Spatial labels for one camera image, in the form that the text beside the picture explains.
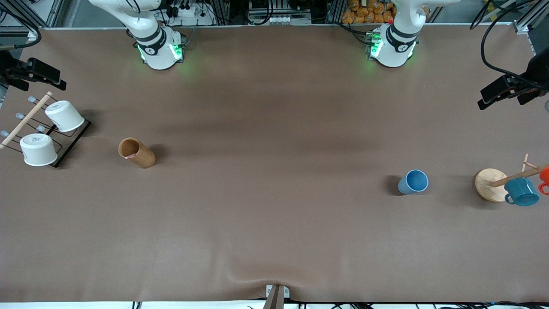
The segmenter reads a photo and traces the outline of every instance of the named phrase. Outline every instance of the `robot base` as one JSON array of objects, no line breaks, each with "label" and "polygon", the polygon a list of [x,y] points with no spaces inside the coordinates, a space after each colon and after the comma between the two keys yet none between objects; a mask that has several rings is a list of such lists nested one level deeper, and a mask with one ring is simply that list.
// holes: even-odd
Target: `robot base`
[{"label": "robot base", "polygon": [[162,27],[166,31],[166,43],[158,50],[156,55],[149,55],[141,51],[141,58],[155,70],[165,70],[177,62],[183,62],[185,53],[185,37],[180,32],[170,27]]},{"label": "robot base", "polygon": [[408,48],[408,51],[404,53],[397,52],[387,40],[386,33],[388,28],[389,25],[384,24],[381,27],[372,30],[374,35],[378,35],[379,37],[369,36],[371,39],[367,41],[371,41],[373,45],[366,46],[366,54],[369,59],[375,59],[386,67],[400,67],[406,63],[409,57],[412,56],[412,51],[416,46],[416,43],[414,43],[410,48]]}]

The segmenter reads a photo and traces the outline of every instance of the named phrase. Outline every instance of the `mug handle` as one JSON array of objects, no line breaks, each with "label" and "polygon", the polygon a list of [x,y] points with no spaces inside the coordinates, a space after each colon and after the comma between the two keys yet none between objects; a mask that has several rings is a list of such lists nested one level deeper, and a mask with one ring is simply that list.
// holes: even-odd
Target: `mug handle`
[{"label": "mug handle", "polygon": [[515,205],[514,201],[509,202],[509,199],[510,199],[510,198],[511,198],[511,195],[510,195],[510,194],[507,194],[507,195],[505,196],[505,201],[506,201],[507,203],[511,204],[511,205]]},{"label": "mug handle", "polygon": [[544,187],[546,187],[546,186],[547,186],[546,183],[541,183],[540,186],[537,187],[537,188],[540,190],[540,192],[541,192],[542,194],[544,194],[544,195],[549,195],[549,192],[545,192],[545,191],[544,191]]}]

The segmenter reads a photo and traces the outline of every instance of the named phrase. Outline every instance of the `wooden dowel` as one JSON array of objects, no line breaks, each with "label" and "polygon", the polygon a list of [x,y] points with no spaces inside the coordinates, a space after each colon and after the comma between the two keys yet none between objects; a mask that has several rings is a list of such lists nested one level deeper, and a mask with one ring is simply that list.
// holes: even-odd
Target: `wooden dowel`
[{"label": "wooden dowel", "polygon": [[537,167],[537,166],[535,166],[535,165],[533,165],[533,164],[530,164],[530,163],[528,163],[528,162],[526,162],[526,161],[524,161],[523,164],[524,164],[524,165],[527,165],[527,166],[529,166],[529,167],[531,167],[531,168],[540,169],[539,167]]},{"label": "wooden dowel", "polygon": [[537,169],[525,170],[524,172],[520,172],[520,173],[517,173],[515,175],[511,175],[509,177],[494,181],[493,183],[490,183],[490,186],[499,187],[499,186],[502,186],[502,185],[506,184],[508,181],[510,181],[512,179],[515,179],[515,178],[520,178],[520,177],[527,178],[527,177],[531,177],[531,176],[534,176],[534,175],[538,175],[539,173],[541,173],[542,170],[544,170],[547,167],[549,167],[549,164],[541,165],[541,166],[537,167]]},{"label": "wooden dowel", "polygon": [[34,116],[34,114],[36,114],[40,110],[40,108],[48,101],[48,99],[52,97],[52,94],[53,93],[48,91],[48,93],[45,94],[44,97],[42,97],[42,99],[31,109],[27,116],[25,116],[25,118],[21,120],[21,122],[15,127],[15,129],[13,129],[13,131],[2,141],[2,143],[0,144],[0,149],[4,149],[5,146],[12,141],[16,134],[21,131],[23,126],[25,126],[25,124],[29,122],[29,120],[31,120],[32,116]]},{"label": "wooden dowel", "polygon": [[522,161],[523,163],[522,163],[522,170],[521,170],[521,172],[524,172],[524,170],[526,169],[526,164],[525,164],[526,161],[528,161],[528,154],[525,154],[525,155],[524,155],[524,160]]}]

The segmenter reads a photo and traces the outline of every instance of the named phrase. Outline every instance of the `round wooden base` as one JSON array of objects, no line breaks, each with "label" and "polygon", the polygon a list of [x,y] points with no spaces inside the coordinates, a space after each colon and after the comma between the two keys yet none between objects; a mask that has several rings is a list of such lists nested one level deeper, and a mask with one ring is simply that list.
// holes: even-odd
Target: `round wooden base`
[{"label": "round wooden base", "polygon": [[505,202],[507,191],[503,186],[491,187],[490,183],[507,177],[502,171],[495,168],[486,168],[475,176],[475,188],[483,199],[490,202]]}]

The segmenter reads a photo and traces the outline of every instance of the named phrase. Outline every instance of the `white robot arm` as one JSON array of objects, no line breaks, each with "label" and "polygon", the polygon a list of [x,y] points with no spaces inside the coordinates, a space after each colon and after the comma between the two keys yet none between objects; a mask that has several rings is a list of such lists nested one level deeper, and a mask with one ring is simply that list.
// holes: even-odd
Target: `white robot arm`
[{"label": "white robot arm", "polygon": [[416,38],[425,24],[424,5],[443,7],[460,0],[394,0],[395,20],[374,30],[380,33],[379,44],[369,46],[369,54],[382,65],[396,68],[412,56]]},{"label": "white robot arm", "polygon": [[89,0],[121,21],[137,41],[143,60],[153,69],[164,70],[183,59],[181,33],[160,26],[150,10],[161,0]]}]

